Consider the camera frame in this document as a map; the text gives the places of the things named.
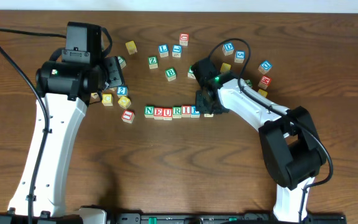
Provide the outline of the blue P block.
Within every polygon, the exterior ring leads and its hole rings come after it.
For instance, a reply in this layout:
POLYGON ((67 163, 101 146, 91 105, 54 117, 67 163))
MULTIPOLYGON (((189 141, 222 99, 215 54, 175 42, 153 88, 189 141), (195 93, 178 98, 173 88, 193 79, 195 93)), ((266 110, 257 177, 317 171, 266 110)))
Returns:
POLYGON ((192 118, 199 118, 200 117, 200 112, 196 110, 196 106, 192 105, 191 106, 191 117, 192 118))

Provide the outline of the green R block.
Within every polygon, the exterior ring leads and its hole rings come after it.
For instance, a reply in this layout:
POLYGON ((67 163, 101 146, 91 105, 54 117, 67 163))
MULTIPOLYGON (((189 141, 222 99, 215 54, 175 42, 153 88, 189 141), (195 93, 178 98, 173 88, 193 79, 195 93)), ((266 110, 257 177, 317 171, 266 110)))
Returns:
POLYGON ((175 118, 175 119, 180 119, 182 118, 182 113, 181 113, 181 106, 174 106, 172 108, 172 118, 175 118))

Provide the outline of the red E block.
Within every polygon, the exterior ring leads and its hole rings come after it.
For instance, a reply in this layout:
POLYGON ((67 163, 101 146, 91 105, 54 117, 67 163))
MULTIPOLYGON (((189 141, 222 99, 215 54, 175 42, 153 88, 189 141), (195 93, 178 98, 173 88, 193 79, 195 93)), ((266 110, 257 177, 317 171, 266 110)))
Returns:
POLYGON ((163 119, 163 108, 154 108, 154 119, 163 119))

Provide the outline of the green N block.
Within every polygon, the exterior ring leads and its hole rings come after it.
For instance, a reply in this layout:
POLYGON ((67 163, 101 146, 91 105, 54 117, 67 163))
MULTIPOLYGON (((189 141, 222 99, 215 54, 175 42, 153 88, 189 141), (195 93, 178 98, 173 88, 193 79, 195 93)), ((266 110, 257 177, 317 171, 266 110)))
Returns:
POLYGON ((154 118, 154 107, 146 105, 144 108, 144 116, 146 118, 154 118))

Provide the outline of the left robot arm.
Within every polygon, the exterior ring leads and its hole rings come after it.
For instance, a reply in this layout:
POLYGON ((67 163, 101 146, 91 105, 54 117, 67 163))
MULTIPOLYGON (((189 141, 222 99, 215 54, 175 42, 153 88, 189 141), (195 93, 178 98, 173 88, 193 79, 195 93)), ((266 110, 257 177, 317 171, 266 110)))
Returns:
POLYGON ((36 122, 21 181, 0 223, 111 223, 103 208, 67 213, 67 174, 76 135, 91 94, 124 84, 117 57, 102 38, 104 27, 69 22, 66 44, 37 70, 30 89, 37 99, 36 122))

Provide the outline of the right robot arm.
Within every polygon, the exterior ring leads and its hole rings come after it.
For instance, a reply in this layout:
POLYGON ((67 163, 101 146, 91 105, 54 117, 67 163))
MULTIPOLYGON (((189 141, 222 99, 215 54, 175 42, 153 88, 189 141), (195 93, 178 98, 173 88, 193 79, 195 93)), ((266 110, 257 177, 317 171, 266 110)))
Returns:
POLYGON ((202 114, 238 114, 259 134, 267 171, 277 184, 273 215, 281 222, 300 223, 320 167, 332 160, 322 145, 309 112, 293 110, 260 95, 232 71, 220 72, 209 58, 190 67, 200 89, 196 110, 202 114))

